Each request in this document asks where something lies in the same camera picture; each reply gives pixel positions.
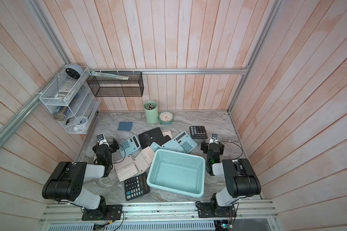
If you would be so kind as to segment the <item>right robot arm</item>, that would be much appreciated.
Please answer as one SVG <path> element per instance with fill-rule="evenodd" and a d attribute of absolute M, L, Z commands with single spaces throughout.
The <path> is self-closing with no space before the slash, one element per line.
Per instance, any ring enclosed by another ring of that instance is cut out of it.
<path fill-rule="evenodd" d="M 203 141 L 200 149 L 207 155 L 207 173 L 225 179 L 225 188 L 211 198 L 210 208 L 213 212 L 230 208 L 241 198 L 261 193 L 260 181 L 248 159 L 221 159 L 225 145 L 220 141 Z"/>

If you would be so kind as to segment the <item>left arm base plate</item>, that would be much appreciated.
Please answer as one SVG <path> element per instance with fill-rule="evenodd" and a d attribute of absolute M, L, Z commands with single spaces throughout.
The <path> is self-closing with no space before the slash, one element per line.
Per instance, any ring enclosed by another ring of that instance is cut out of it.
<path fill-rule="evenodd" d="M 82 221 L 97 220 L 120 220 L 122 215 L 122 205 L 105 205 L 95 210 L 83 211 Z"/>

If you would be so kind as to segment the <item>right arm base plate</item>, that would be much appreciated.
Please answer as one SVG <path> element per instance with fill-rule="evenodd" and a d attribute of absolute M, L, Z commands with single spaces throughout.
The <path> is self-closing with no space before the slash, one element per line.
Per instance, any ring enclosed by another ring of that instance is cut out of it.
<path fill-rule="evenodd" d="M 216 207 L 210 202 L 197 201 L 195 206 L 198 210 L 199 218 L 236 218 L 235 207 Z"/>

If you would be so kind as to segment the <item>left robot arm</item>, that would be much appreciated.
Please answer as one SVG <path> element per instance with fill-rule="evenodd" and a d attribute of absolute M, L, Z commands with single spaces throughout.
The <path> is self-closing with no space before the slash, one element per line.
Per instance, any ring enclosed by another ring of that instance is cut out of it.
<path fill-rule="evenodd" d="M 93 146 L 96 160 L 86 162 L 60 162 L 42 189 L 42 197 L 58 202 L 67 201 L 86 210 L 104 210 L 104 197 L 96 195 L 83 187 L 87 179 L 105 178 L 113 169 L 112 154 L 121 148 L 113 139 L 109 144 L 103 135 Z"/>

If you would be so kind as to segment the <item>small teal calculator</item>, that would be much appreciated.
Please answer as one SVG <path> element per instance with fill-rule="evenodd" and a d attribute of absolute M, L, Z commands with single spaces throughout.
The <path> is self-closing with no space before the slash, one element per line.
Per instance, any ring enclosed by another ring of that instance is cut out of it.
<path fill-rule="evenodd" d="M 153 152 L 156 152 L 157 150 L 162 149 L 162 147 L 159 144 L 157 144 L 156 142 L 153 142 L 150 145 L 150 148 L 153 150 Z"/>

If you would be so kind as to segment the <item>mint green storage box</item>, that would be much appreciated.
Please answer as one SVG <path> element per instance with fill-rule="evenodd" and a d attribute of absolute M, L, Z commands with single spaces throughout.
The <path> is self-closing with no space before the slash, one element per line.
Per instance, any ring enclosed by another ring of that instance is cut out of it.
<path fill-rule="evenodd" d="M 155 152 L 148 186 L 200 198 L 204 194 L 205 159 L 201 156 L 159 149 Z"/>

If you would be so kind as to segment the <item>black calculator front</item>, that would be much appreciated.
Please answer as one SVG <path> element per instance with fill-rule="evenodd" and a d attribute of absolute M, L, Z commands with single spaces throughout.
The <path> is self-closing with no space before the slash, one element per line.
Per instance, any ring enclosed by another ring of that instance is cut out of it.
<path fill-rule="evenodd" d="M 125 198 L 127 201 L 139 198 L 150 192 L 147 184 L 147 174 L 143 173 L 124 181 Z"/>

